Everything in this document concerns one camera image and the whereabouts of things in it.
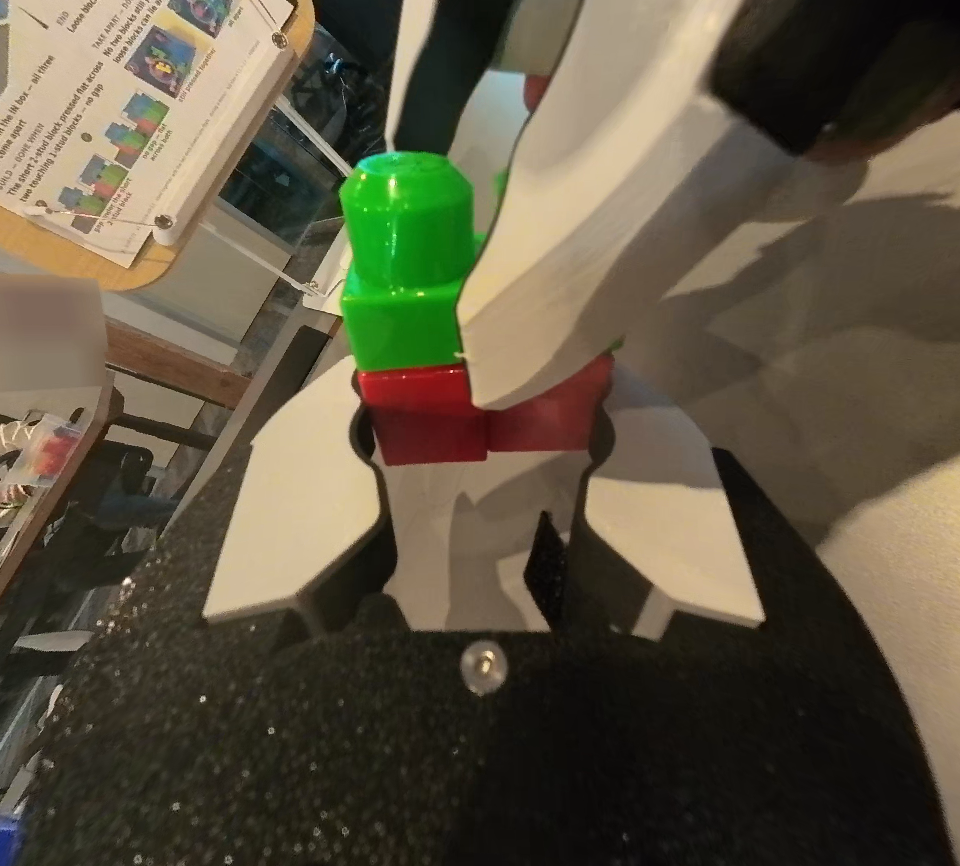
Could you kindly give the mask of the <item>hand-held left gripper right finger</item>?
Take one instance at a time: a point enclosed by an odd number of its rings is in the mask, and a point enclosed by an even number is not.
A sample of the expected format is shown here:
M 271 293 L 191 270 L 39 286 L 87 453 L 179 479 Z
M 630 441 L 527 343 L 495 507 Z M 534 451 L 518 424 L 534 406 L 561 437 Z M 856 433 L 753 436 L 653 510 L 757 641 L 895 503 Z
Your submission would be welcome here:
M 766 620 L 710 443 L 678 409 L 598 415 L 567 550 L 566 625 L 661 640 L 674 617 Z

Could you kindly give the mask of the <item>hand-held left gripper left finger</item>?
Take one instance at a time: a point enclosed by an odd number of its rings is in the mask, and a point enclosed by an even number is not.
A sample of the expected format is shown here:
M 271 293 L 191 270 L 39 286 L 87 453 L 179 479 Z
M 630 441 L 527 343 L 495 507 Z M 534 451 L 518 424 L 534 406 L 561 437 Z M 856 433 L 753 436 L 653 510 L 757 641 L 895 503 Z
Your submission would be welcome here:
M 345 630 L 399 560 L 386 483 L 354 372 L 325 372 L 250 446 L 202 615 L 275 613 Z

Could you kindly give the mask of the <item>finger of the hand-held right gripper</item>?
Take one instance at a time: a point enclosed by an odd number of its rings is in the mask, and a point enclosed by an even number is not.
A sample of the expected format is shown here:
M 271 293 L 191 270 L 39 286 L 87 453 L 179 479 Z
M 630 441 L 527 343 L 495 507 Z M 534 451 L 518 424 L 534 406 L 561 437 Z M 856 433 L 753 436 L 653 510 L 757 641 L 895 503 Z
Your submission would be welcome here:
M 547 79 L 583 0 L 403 0 L 393 58 L 390 151 L 447 155 L 489 71 Z
M 605 352 L 795 163 L 710 91 L 745 2 L 582 0 L 458 301 L 478 407 Z

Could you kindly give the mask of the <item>red two-stud block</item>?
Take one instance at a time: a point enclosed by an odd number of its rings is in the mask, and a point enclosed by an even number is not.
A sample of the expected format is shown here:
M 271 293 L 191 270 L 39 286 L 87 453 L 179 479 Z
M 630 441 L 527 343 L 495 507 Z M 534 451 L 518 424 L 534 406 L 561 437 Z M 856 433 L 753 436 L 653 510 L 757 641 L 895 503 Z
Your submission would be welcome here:
M 481 462 L 489 453 L 582 452 L 615 368 L 607 352 L 503 410 L 472 401 L 465 364 L 360 371 L 359 394 L 389 467 Z

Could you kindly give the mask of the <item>green two-stud block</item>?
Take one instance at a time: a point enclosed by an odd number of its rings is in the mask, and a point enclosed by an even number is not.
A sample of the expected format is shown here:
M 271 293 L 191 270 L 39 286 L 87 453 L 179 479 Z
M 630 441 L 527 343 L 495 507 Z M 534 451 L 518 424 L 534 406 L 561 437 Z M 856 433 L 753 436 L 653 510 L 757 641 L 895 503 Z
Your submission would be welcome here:
M 352 254 L 342 321 L 360 373 L 463 363 L 457 303 L 486 234 L 474 187 L 443 154 L 383 152 L 342 185 Z

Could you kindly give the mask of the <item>clear bag of small parts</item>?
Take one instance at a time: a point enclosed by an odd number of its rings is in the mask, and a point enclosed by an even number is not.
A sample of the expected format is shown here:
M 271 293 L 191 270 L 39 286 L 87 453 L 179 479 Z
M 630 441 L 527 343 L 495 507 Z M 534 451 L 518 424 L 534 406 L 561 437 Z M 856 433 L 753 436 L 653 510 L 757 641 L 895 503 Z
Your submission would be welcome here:
M 81 438 L 77 424 L 53 414 L 3 423 L 2 508 L 13 508 L 52 488 Z

